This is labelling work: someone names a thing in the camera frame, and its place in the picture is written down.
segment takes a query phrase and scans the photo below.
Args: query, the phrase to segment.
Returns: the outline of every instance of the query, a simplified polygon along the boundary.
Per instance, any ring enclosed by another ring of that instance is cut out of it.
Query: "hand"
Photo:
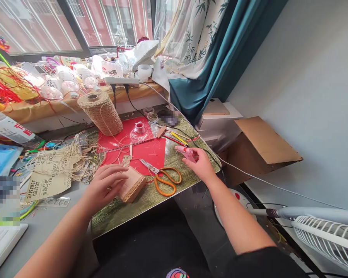
[[[204,182],[207,183],[213,178],[217,178],[213,166],[203,149],[191,148],[198,155],[198,161],[196,163],[189,161],[186,158],[183,158],[183,162],[191,168],[196,175]]]
[[[123,167],[121,164],[110,164],[102,166],[96,171],[93,181],[78,202],[90,218],[119,194],[125,180],[129,177],[118,172],[127,170],[128,167]]]

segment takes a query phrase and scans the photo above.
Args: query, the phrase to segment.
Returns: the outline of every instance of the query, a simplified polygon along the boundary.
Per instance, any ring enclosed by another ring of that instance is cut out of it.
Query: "teal curtain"
[[[212,97],[225,101],[287,0],[230,0],[203,72],[196,80],[171,79],[171,101],[196,124]]]

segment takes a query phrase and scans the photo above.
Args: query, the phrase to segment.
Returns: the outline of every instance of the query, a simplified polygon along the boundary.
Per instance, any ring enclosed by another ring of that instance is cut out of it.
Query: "scissors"
[[[172,195],[174,195],[174,194],[176,193],[177,188],[176,188],[175,185],[178,185],[178,184],[180,184],[180,183],[182,182],[182,175],[181,175],[181,173],[178,171],[178,169],[176,169],[176,168],[174,168],[174,167],[164,167],[164,168],[161,168],[161,169],[159,170],[159,169],[157,169],[156,167],[152,166],[150,163],[148,163],[147,161],[145,161],[145,160],[143,160],[143,159],[141,159],[141,162],[142,162],[144,165],[146,165],[146,166],[148,167],[149,170],[151,170],[152,172],[154,172],[154,173],[156,174],[156,175],[155,175],[155,178],[154,178],[155,186],[156,186],[157,191],[158,191],[161,195],[163,195],[163,196],[165,196],[165,197],[170,197],[170,196],[172,196]],[[179,181],[173,180],[173,178],[172,178],[165,170],[174,170],[175,172],[177,172],[177,174],[179,175]],[[165,180],[161,179],[161,178],[159,177],[159,172],[161,172],[161,173],[163,173],[164,175],[166,175],[166,176],[169,178],[169,180],[170,180],[171,182],[165,181]],[[162,192],[162,191],[160,190],[160,188],[159,188],[158,181],[160,181],[160,182],[162,182],[162,183],[164,183],[164,184],[166,184],[166,185],[171,186],[171,187],[174,189],[173,192],[171,192],[171,193],[169,193],[169,194]]]

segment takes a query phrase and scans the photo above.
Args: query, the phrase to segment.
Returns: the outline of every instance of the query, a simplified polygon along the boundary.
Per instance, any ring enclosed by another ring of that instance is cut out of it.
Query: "red paper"
[[[136,132],[135,124],[142,122],[144,124],[145,132],[140,134]],[[106,136],[99,132],[98,144],[100,147],[104,148],[105,151],[118,149],[118,142],[121,141],[120,147],[123,145],[129,145],[130,143],[136,144],[139,142],[144,142],[154,138],[150,124],[145,117],[138,117],[130,120],[123,121],[123,130],[114,136]]]
[[[138,144],[133,146],[133,159],[142,158],[148,163],[152,164],[157,169],[161,169],[165,163],[165,138],[155,138],[153,140]],[[110,151],[106,153],[106,158],[103,161],[103,165],[111,164],[117,157],[119,150]],[[119,155],[120,163],[123,160],[124,155],[129,155],[130,153],[121,153]],[[130,161],[130,166],[134,167],[142,175],[154,175],[150,172],[146,166],[139,160]]]

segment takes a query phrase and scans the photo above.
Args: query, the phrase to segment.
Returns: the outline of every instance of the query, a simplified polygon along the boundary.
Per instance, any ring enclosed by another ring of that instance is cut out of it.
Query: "jute twine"
[[[77,104],[104,135],[112,136],[122,131],[123,123],[108,94],[86,94],[77,100]]]

